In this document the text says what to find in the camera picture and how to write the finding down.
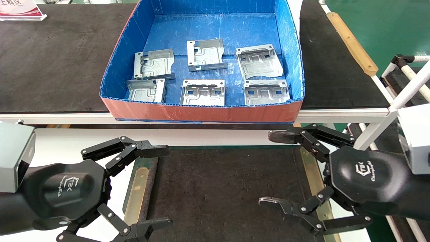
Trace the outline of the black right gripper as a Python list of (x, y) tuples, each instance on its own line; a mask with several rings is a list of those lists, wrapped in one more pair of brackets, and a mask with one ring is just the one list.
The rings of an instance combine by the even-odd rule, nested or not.
[[(284, 218), (298, 217), (299, 223), (314, 236), (366, 228), (372, 218), (363, 212), (429, 220), (429, 175), (413, 174), (403, 154), (355, 150), (354, 137), (316, 123), (290, 126), (285, 131), (271, 130), (268, 139), (277, 144), (300, 144), (316, 160), (329, 162), (330, 187), (302, 204), (275, 197), (259, 198), (259, 205), (277, 209)], [(329, 149), (321, 142), (340, 149), (329, 156)], [(354, 215), (326, 220), (312, 216), (331, 197), (345, 210), (353, 209)]]

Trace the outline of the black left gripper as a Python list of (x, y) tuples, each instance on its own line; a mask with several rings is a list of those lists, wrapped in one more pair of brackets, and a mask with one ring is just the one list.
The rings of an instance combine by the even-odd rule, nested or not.
[[(15, 193), (1, 193), (0, 231), (54, 230), (70, 224), (57, 242), (96, 242), (78, 236), (77, 231), (100, 214), (118, 231), (112, 242), (148, 242), (153, 231), (172, 226), (173, 220), (164, 217), (127, 225), (106, 205), (112, 189), (109, 176), (116, 176), (137, 158), (168, 154), (167, 145), (121, 136), (83, 149), (80, 163), (30, 167)], [(111, 155), (116, 156), (105, 169), (95, 162)]]

